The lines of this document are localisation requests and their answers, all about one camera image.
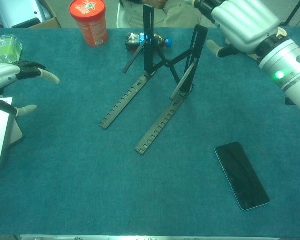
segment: chair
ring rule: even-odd
[[[121,6],[120,2],[118,6],[118,14],[116,16],[116,27],[118,29],[131,28],[127,20],[126,10],[123,6]]]

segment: white robotic hand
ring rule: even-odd
[[[300,47],[280,34],[279,19],[260,0],[185,0],[220,28],[231,43],[207,47],[218,57],[240,52],[255,55],[259,67],[300,109]]]
[[[5,87],[21,79],[42,77],[51,83],[59,84],[59,78],[45,69],[45,66],[36,62],[20,61],[11,64],[0,63],[0,96],[3,94]],[[0,110],[16,117],[27,115],[36,109],[36,105],[18,108],[0,100]]]

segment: person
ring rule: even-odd
[[[202,14],[185,0],[120,0],[127,22],[132,28],[143,28],[143,4],[153,6],[154,27],[193,28],[201,23]]]

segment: black phone screen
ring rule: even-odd
[[[216,147],[215,153],[242,210],[253,209],[270,202],[238,141]]]

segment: table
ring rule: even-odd
[[[286,28],[300,45],[300,27]],[[0,234],[300,238],[300,111],[244,55],[218,59],[204,47],[194,88],[145,155],[134,151],[176,83],[160,69],[109,129],[104,115],[141,76],[125,35],[90,47],[78,29],[0,29],[23,43],[21,59],[59,76],[5,90],[24,139],[0,162]],[[192,29],[157,29],[173,38],[170,59],[190,46]],[[224,44],[218,29],[207,39]],[[184,62],[176,67],[181,75]],[[215,155],[240,141],[271,202],[242,211]]]

